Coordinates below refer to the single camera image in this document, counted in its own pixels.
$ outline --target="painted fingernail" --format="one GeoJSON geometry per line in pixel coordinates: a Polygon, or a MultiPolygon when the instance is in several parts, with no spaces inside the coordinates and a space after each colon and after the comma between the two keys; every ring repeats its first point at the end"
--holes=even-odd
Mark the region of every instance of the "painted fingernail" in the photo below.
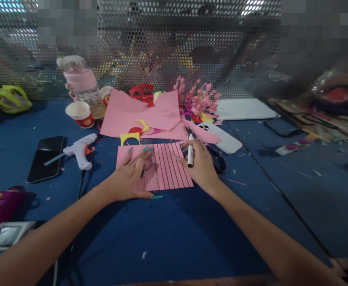
{"type": "Polygon", "coordinates": [[[154,197],[152,197],[151,199],[156,200],[156,199],[163,199],[163,198],[164,198],[164,196],[154,196],[154,197]]]}

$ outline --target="white phone case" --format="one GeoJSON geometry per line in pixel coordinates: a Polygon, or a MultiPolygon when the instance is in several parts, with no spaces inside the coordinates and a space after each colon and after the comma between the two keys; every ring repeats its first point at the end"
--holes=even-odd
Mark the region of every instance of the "white phone case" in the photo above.
{"type": "Polygon", "coordinates": [[[218,126],[215,126],[211,122],[203,122],[198,126],[218,136],[220,141],[215,145],[226,154],[234,154],[237,150],[243,147],[243,144],[239,140],[233,138],[230,134],[223,131],[218,126]]]}

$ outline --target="hand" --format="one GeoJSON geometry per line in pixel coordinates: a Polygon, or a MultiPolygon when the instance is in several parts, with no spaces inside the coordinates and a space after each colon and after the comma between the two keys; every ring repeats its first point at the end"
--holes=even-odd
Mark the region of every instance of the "hand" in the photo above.
{"type": "Polygon", "coordinates": [[[131,160],[132,148],[122,162],[121,166],[114,171],[105,181],[95,189],[101,193],[107,205],[115,201],[128,199],[151,199],[154,195],[149,191],[137,189],[137,182],[141,178],[145,159],[152,155],[152,150],[142,151],[136,158],[131,160]]]}
{"type": "Polygon", "coordinates": [[[198,140],[186,141],[183,147],[193,146],[194,149],[194,165],[192,168],[187,166],[187,156],[185,159],[173,154],[175,159],[183,165],[183,167],[189,172],[191,178],[208,194],[215,189],[214,187],[221,183],[217,172],[215,171],[213,160],[210,153],[207,151],[206,146],[198,140]]]}

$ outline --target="striped pink paper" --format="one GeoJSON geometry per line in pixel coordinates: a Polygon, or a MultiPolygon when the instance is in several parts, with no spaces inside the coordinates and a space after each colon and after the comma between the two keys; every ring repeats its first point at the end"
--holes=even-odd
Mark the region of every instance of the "striped pink paper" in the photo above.
{"type": "Polygon", "coordinates": [[[122,163],[124,158],[132,147],[132,158],[137,157],[141,151],[148,146],[154,148],[154,160],[152,167],[144,172],[143,177],[138,182],[140,189],[145,191],[159,191],[165,189],[180,189],[185,187],[193,187],[193,181],[189,173],[183,168],[172,154],[183,158],[180,150],[179,142],[169,144],[153,144],[153,145],[133,145],[118,146],[116,167],[122,163]]]}

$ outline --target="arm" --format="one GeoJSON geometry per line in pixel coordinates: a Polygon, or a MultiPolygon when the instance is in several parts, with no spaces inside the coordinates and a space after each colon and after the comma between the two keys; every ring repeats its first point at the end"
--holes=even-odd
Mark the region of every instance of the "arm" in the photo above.
{"type": "Polygon", "coordinates": [[[195,140],[184,143],[185,147],[188,145],[193,145],[195,151],[193,168],[187,167],[186,159],[175,156],[176,159],[194,181],[221,204],[284,285],[347,285],[313,254],[224,185],[203,143],[195,140]]]}
{"type": "Polygon", "coordinates": [[[114,201],[153,196],[136,188],[144,159],[151,152],[143,152],[129,162],[131,154],[104,182],[0,255],[0,286],[35,285],[103,207],[114,201]]]}

